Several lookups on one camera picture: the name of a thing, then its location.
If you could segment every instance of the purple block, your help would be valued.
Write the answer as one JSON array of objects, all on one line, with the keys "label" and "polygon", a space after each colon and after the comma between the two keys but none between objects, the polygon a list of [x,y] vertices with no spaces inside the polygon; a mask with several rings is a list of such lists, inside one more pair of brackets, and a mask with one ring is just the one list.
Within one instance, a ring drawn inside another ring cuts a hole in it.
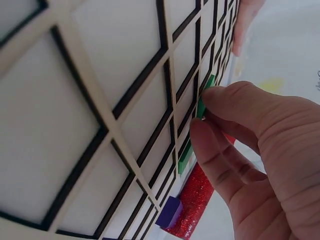
[{"label": "purple block", "polygon": [[155,224],[164,229],[172,228],[176,224],[182,209],[181,201],[169,196]]}]

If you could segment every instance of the green block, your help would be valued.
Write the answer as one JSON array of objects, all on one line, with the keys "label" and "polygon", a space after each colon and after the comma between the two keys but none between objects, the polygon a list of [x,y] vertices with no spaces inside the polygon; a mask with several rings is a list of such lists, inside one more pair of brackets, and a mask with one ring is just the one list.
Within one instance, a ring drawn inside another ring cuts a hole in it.
[{"label": "green block", "polygon": [[[215,76],[211,75],[208,82],[206,83],[204,89],[213,87],[215,85]],[[196,112],[196,117],[201,119],[204,116],[206,107],[204,105],[204,102],[202,101],[202,99],[200,98],[198,101],[198,108],[197,108],[197,112]]]},{"label": "green block", "polygon": [[178,162],[178,173],[180,175],[184,172],[193,151],[194,149],[191,146],[191,141],[189,140]]}]

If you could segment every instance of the skin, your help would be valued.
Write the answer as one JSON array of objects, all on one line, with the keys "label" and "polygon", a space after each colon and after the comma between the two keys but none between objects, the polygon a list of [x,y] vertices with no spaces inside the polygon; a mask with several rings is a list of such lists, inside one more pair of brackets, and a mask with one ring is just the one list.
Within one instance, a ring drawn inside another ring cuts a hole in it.
[{"label": "skin", "polygon": [[[199,165],[226,202],[236,240],[318,240],[320,106],[252,83],[216,86],[201,96],[205,120],[190,138]],[[261,156],[258,171],[224,137]]]},{"label": "skin", "polygon": [[240,0],[238,17],[234,27],[232,52],[237,57],[241,53],[247,30],[266,0]]}]

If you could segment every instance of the red glitter paper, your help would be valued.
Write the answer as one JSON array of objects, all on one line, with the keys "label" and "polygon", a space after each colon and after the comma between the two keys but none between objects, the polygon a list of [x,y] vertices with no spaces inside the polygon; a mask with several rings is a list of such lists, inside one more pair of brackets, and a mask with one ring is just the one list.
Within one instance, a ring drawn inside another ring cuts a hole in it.
[{"label": "red glitter paper", "polygon": [[182,213],[174,227],[164,230],[180,239],[189,240],[213,192],[214,188],[196,163],[179,196],[183,205]]}]

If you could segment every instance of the wooden lattice frame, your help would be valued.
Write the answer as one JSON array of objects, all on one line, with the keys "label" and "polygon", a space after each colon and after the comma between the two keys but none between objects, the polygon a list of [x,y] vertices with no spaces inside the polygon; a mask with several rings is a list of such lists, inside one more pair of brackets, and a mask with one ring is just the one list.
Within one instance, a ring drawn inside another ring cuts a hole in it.
[{"label": "wooden lattice frame", "polygon": [[[201,16],[203,14],[203,7],[208,0],[195,0],[196,7],[194,11],[190,13],[190,15],[173,34],[171,34],[170,8],[168,6],[169,0],[156,0],[161,48],[148,63],[148,65],[143,69],[141,74],[137,77],[130,89],[128,89],[126,94],[121,98],[114,109],[110,109],[106,104],[107,99],[104,91],[98,84],[98,80],[96,79],[94,71],[91,67],[91,63],[81,41],[77,25],[70,15],[70,12],[77,8],[77,6],[79,6],[85,0],[47,0],[47,2],[45,0],[38,1],[39,10],[21,22],[3,40],[0,41],[0,76],[2,77],[28,50],[28,48],[31,47],[44,33],[51,32],[51,35],[55,40],[55,43],[57,44],[59,51],[62,54],[64,61],[68,66],[74,80],[76,81],[83,97],[100,124],[100,128],[90,145],[83,152],[78,164],[70,173],[68,179],[56,196],[55,201],[53,202],[50,210],[41,224],[28,222],[24,219],[11,216],[2,211],[0,211],[0,217],[18,222],[28,227],[48,232],[87,239],[101,239],[104,235],[105,229],[108,226],[108,223],[112,220],[114,213],[116,212],[117,207],[126,191],[132,185],[132,183],[137,182],[140,188],[143,190],[143,195],[134,209],[130,219],[127,221],[124,229],[122,230],[119,239],[126,238],[126,233],[130,229],[130,226],[139,213],[142,205],[145,201],[150,201],[151,207],[147,211],[146,216],[133,236],[133,239],[136,239],[143,225],[146,224],[147,228],[142,236],[142,238],[144,238],[150,227],[157,219],[158,214],[161,212],[162,207],[164,206],[163,203],[168,198],[170,189],[176,180],[176,176],[178,174],[178,160],[180,157],[179,152],[181,152],[185,147],[185,144],[183,144],[181,149],[175,148],[176,143],[178,142],[178,137],[186,125],[190,115],[193,117],[196,116],[198,99],[209,79],[213,67],[217,65],[217,72],[215,73],[216,85],[220,83],[225,73],[233,43],[233,27],[239,10],[239,0],[224,1],[224,13],[221,19],[218,19],[217,6],[218,1],[223,0],[214,0],[215,8],[212,34],[202,49]],[[226,26],[227,18],[230,19],[228,26]],[[196,25],[196,54],[194,65],[190,69],[181,87],[178,89],[178,91],[176,91],[174,75],[175,66],[173,60],[174,50],[194,24]],[[222,28],[222,36],[217,36],[220,28]],[[216,38],[218,37],[221,37],[221,45],[215,46]],[[214,49],[218,47],[219,50],[215,55]],[[204,81],[202,84],[200,84],[199,76],[201,64],[206,54],[210,54],[209,70],[206,73]],[[152,79],[162,68],[164,70],[166,80],[168,107],[154,133],[143,149],[141,155],[138,159],[135,159],[130,148],[128,147],[128,144],[122,136],[120,125],[124,122],[133,106],[137,103],[141,95],[147,89]],[[187,111],[187,114],[182,120],[182,123],[178,126],[175,118],[177,104],[186,93],[186,89],[190,84],[194,85],[193,101]],[[141,172],[140,167],[153,147],[160,132],[168,125],[171,132],[171,144],[163,156],[162,161],[155,171],[151,181],[147,182]],[[187,136],[184,142],[188,142],[188,140],[189,136]],[[68,207],[71,205],[82,184],[89,176],[93,166],[99,160],[99,156],[103,152],[103,149],[110,144],[117,151],[118,155],[129,169],[130,173],[110,208],[106,212],[102,222],[92,236],[59,230],[59,224],[62,222]],[[172,155],[173,164],[167,173],[159,192],[154,195],[151,191],[151,188],[153,184],[155,184],[161,169],[165,165],[170,155]],[[172,175],[173,181],[167,182]],[[167,184],[169,187],[167,188],[164,198],[159,199],[161,192]],[[155,214],[152,216],[151,221],[147,222],[152,210],[155,210]]]}]

